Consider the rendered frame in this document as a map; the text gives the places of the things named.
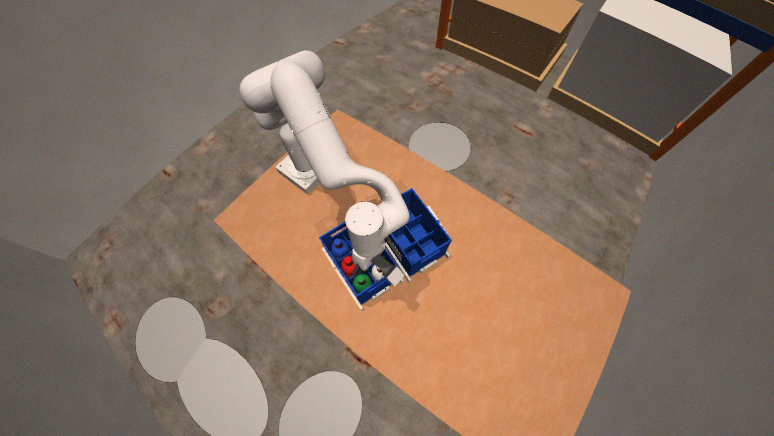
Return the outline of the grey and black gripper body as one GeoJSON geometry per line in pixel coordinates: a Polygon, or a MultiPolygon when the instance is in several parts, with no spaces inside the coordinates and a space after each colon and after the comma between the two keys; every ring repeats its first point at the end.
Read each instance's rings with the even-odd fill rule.
{"type": "MultiPolygon", "coordinates": [[[[384,247],[383,247],[382,251],[381,251],[379,254],[381,254],[381,253],[384,251],[384,249],[385,249],[385,241],[384,241],[384,247]]],[[[372,258],[363,258],[363,257],[360,257],[359,255],[357,255],[357,254],[355,253],[354,249],[353,249],[353,251],[352,251],[352,260],[353,260],[353,263],[354,263],[355,265],[356,265],[356,263],[357,263],[358,265],[360,265],[360,268],[361,268],[363,271],[367,270],[367,269],[370,267],[370,265],[372,264],[371,260],[372,260],[373,258],[374,258],[374,257],[372,257],[372,258]]]]}

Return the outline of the blue plastic crate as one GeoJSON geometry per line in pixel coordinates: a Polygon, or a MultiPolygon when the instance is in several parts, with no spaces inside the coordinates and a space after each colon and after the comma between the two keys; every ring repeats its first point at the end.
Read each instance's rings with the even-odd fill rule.
{"type": "Polygon", "coordinates": [[[404,226],[387,236],[386,243],[411,277],[420,271],[416,269],[436,254],[435,260],[444,256],[452,239],[413,188],[401,195],[410,218],[404,226]]]}
{"type": "MultiPolygon", "coordinates": [[[[370,300],[370,299],[372,298],[372,296],[374,296],[375,294],[377,294],[378,292],[380,292],[381,290],[383,290],[383,289],[384,289],[384,288],[386,288],[387,286],[390,286],[391,284],[390,284],[390,283],[389,283],[389,282],[386,280],[386,278],[385,278],[385,277],[381,278],[381,279],[380,279],[380,280],[378,280],[377,282],[374,280],[374,278],[372,277],[372,273],[371,273],[371,271],[372,271],[372,267],[374,266],[374,264],[372,263],[372,265],[371,265],[371,266],[368,268],[368,270],[369,270],[369,274],[365,273],[365,274],[367,274],[367,275],[368,275],[368,276],[371,278],[372,285],[371,285],[371,286],[369,286],[368,288],[366,288],[365,290],[363,290],[362,292],[360,292],[359,294],[357,294],[357,293],[355,292],[355,289],[353,289],[354,287],[353,287],[353,285],[352,285],[352,281],[353,281],[353,278],[354,278],[356,275],[355,275],[355,276],[352,276],[351,278],[349,278],[349,279],[348,279],[348,278],[346,278],[346,277],[345,277],[345,275],[343,274],[342,270],[340,269],[340,268],[341,268],[341,261],[342,261],[342,260],[343,260],[345,257],[347,257],[347,256],[352,256],[352,251],[351,251],[349,254],[347,254],[346,256],[344,256],[344,257],[342,257],[341,259],[339,259],[338,261],[335,259],[334,255],[333,255],[333,253],[332,253],[332,251],[331,251],[331,245],[332,245],[332,243],[334,242],[334,240],[335,240],[335,239],[343,239],[343,240],[344,240],[344,238],[346,239],[346,241],[348,242],[348,244],[350,245],[350,247],[351,247],[351,248],[352,248],[352,250],[353,250],[352,243],[351,243],[351,240],[350,240],[350,237],[349,237],[349,233],[348,233],[348,230],[347,230],[347,228],[345,228],[344,230],[340,231],[339,233],[337,233],[337,234],[335,234],[334,236],[332,236],[332,237],[331,237],[331,235],[332,235],[332,234],[334,234],[335,232],[337,232],[337,231],[339,231],[340,229],[344,228],[345,226],[346,226],[346,223],[345,223],[345,222],[343,222],[343,223],[341,223],[340,225],[338,225],[338,226],[336,226],[335,228],[333,228],[332,230],[330,230],[330,231],[328,231],[327,233],[325,233],[325,234],[323,234],[322,236],[320,236],[320,237],[319,237],[319,239],[320,239],[320,241],[322,242],[322,244],[323,244],[323,246],[324,246],[325,250],[327,251],[328,255],[330,256],[330,258],[332,259],[332,261],[334,262],[334,264],[335,264],[335,265],[336,265],[336,267],[338,268],[339,272],[340,272],[340,273],[341,273],[341,275],[343,276],[344,280],[346,281],[346,283],[348,284],[348,286],[349,286],[349,287],[350,287],[350,289],[352,290],[353,294],[356,296],[357,300],[358,300],[358,301],[360,302],[360,304],[362,305],[362,304],[364,304],[365,302],[367,302],[368,300],[370,300]],[[344,237],[343,237],[343,236],[344,236],[344,237]],[[327,249],[327,248],[328,248],[328,249],[327,249]],[[334,259],[335,259],[335,260],[334,260],[334,259]],[[338,264],[337,264],[336,262],[337,262],[338,264]],[[339,267],[338,265],[339,265],[340,267],[339,267]],[[348,279],[349,281],[348,281],[347,279],[348,279]],[[350,282],[350,283],[349,283],[349,282],[350,282]],[[374,283],[374,284],[373,284],[373,283],[374,283]],[[352,285],[352,286],[351,286],[351,285],[352,285]],[[360,297],[360,298],[358,298],[358,297],[360,297]]],[[[396,266],[397,266],[397,267],[400,269],[400,267],[397,265],[397,263],[394,261],[394,259],[391,257],[391,255],[388,253],[388,251],[387,251],[386,249],[384,249],[384,251],[383,251],[383,253],[382,253],[382,257],[383,257],[385,260],[387,260],[387,261],[388,261],[390,264],[391,264],[391,263],[393,263],[394,265],[396,265],[396,266]]]]}

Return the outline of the white bottle with grey label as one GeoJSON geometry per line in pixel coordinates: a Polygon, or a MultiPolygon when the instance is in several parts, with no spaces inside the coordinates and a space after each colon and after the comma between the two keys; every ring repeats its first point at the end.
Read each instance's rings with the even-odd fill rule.
{"type": "Polygon", "coordinates": [[[375,265],[372,267],[372,276],[375,279],[375,281],[378,281],[380,278],[383,277],[382,273],[383,272],[380,269],[376,268],[375,265]]]}

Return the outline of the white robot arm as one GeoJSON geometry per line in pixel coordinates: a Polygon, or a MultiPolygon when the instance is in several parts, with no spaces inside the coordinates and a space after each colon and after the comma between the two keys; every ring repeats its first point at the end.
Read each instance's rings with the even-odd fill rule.
{"type": "Polygon", "coordinates": [[[293,177],[316,175],[328,190],[363,184],[377,191],[379,205],[356,203],[347,211],[345,222],[354,251],[364,258],[374,257],[371,262],[396,286],[404,274],[379,253],[384,239],[409,221],[408,208],[389,177],[350,158],[317,90],[324,78],[321,59],[311,51],[301,51],[247,75],[240,84],[240,95],[263,129],[282,126],[279,135],[293,177]]]}

